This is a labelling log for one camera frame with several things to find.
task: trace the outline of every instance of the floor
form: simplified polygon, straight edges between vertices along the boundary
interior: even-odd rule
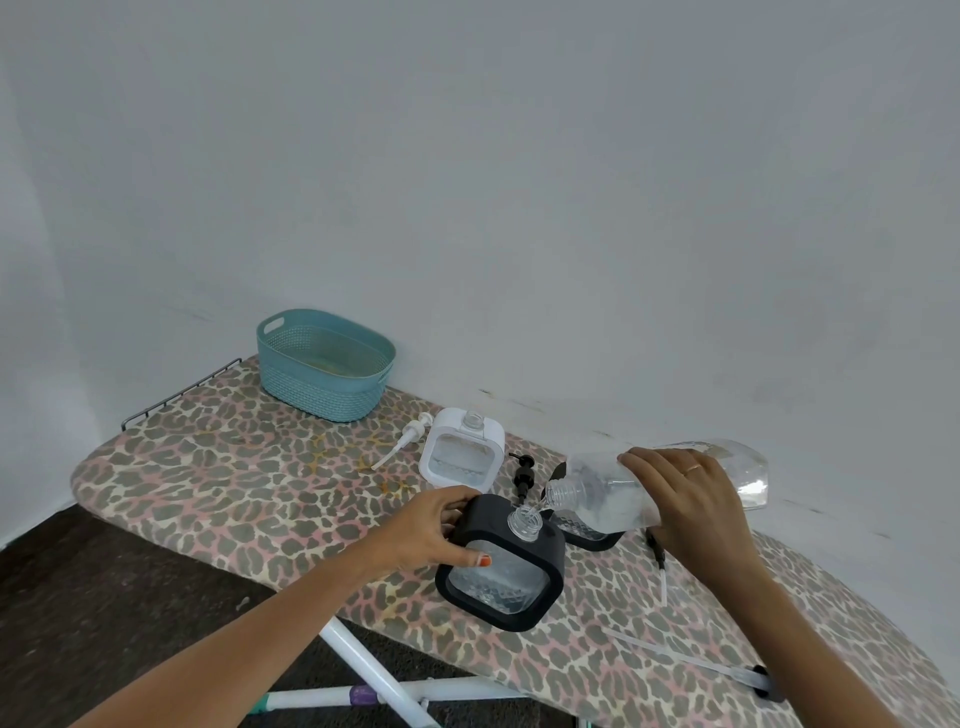
[[[0,551],[0,726],[64,726],[134,677],[268,598],[271,591],[148,544],[74,506]],[[464,674],[349,625],[403,679]],[[279,690],[352,685],[352,671],[319,639],[277,681]],[[443,703],[447,728],[570,728],[532,700]],[[386,706],[280,711],[244,728],[402,726]]]

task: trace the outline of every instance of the plastic woven basket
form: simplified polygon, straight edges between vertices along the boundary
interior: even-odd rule
[[[311,308],[271,316],[256,328],[256,344],[267,392],[336,423],[370,414],[396,358],[385,336]]]

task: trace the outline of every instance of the ironing board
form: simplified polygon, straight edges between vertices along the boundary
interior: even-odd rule
[[[254,357],[94,450],[71,485],[96,516],[279,590],[424,487],[419,448],[401,451],[375,473],[358,471],[358,461],[386,453],[409,420],[439,409],[388,389],[367,418],[326,422],[264,392]],[[538,484],[562,460],[512,435],[507,446],[533,455]],[[516,501],[511,471],[505,465],[493,491]],[[796,551],[761,534],[756,542],[817,631],[905,725],[960,725],[960,706],[937,668],[886,617]],[[500,694],[480,697],[516,691],[610,728],[799,726],[785,703],[602,631],[627,632],[713,662],[759,662],[713,596],[677,562],[667,568],[663,607],[656,562],[638,534],[601,553],[568,546],[563,595],[524,633],[503,632],[444,601],[433,569],[368,584],[340,617],[502,686]],[[335,632],[339,622],[333,622]],[[396,681],[368,682],[381,699],[396,690]]]

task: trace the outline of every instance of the black soap dispenser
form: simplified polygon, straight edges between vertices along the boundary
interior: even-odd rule
[[[437,591],[451,604],[508,632],[539,622],[564,590],[564,536],[529,506],[477,496],[449,541],[489,554],[488,567],[440,566]]]

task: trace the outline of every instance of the bottle cap opening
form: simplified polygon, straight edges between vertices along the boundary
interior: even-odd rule
[[[543,518],[533,506],[521,505],[507,517],[507,525],[517,538],[532,543],[543,528]]]

